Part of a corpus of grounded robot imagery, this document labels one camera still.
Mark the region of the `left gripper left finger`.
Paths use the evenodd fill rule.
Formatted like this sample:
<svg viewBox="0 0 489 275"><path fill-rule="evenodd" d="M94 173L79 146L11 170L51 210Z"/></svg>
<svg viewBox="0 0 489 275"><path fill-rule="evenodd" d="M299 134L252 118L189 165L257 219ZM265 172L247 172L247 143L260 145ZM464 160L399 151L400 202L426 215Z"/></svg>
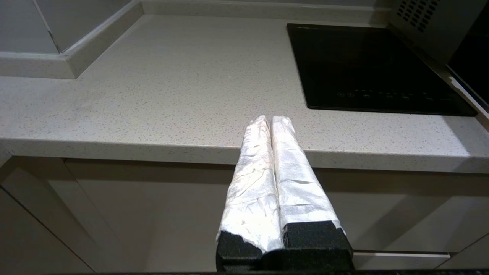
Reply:
<svg viewBox="0 0 489 275"><path fill-rule="evenodd" d="M264 115L245 128L216 240L222 263L252 264L283 249L271 131Z"/></svg>

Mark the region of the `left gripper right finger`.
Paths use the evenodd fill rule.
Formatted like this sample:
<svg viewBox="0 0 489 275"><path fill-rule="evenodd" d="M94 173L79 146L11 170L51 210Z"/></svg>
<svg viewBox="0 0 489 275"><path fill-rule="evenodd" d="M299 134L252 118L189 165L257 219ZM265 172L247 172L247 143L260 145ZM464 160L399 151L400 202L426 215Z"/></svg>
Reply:
<svg viewBox="0 0 489 275"><path fill-rule="evenodd" d="M299 145L292 121L271 121L280 228L286 249L310 249L353 256L340 219Z"/></svg>

